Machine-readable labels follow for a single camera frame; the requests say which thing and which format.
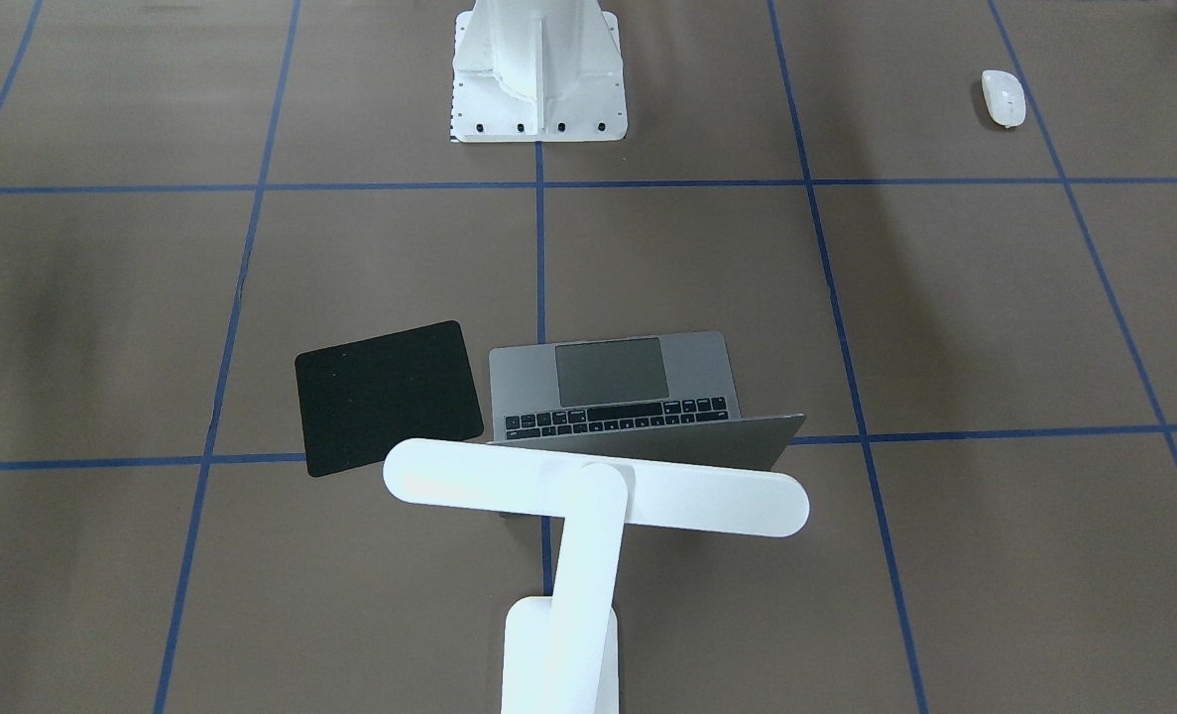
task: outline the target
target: computer mouse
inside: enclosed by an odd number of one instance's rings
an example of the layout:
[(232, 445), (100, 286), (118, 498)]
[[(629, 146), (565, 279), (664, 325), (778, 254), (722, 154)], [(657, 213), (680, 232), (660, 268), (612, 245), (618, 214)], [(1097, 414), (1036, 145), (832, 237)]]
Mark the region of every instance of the computer mouse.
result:
[(989, 116), (999, 125), (1012, 128), (1024, 124), (1024, 87), (1012, 73), (985, 69), (980, 75), (985, 107)]

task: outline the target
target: keyboard key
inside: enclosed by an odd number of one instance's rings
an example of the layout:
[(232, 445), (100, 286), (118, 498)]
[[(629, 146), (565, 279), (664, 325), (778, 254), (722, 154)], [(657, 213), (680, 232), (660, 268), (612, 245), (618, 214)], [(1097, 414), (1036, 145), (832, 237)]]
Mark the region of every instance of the keyboard key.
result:
[(624, 420), (629, 416), (652, 416), (663, 412), (664, 406), (657, 401), (620, 403), (618, 407), (588, 407), (588, 421)]

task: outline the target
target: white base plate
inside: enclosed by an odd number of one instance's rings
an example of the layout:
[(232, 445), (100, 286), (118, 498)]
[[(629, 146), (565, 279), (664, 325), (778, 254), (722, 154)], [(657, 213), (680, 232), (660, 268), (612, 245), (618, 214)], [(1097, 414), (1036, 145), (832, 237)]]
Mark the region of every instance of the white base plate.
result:
[[(473, 14), (464, 12), (457, 18), (457, 49)], [(614, 46), (619, 46), (619, 18), (614, 13), (601, 14)], [(451, 93), (451, 140), (466, 144), (624, 139), (627, 134), (624, 78), (583, 76), (573, 92), (551, 101), (544, 131), (537, 126), (537, 115), (533, 101), (506, 93), (497, 78), (455, 73)]]
[[(521, 598), (505, 620), (505, 679), (500, 714), (543, 714), (545, 654), (552, 598)], [(619, 619), (610, 610), (601, 686), (594, 714), (619, 714)]]

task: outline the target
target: gray laptop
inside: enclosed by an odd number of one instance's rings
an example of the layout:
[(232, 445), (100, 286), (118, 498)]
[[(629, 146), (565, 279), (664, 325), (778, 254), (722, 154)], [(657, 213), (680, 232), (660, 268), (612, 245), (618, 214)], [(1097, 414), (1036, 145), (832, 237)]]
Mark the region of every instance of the gray laptop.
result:
[(501, 347), (490, 375), (505, 446), (769, 471), (804, 423), (742, 418), (719, 332)]

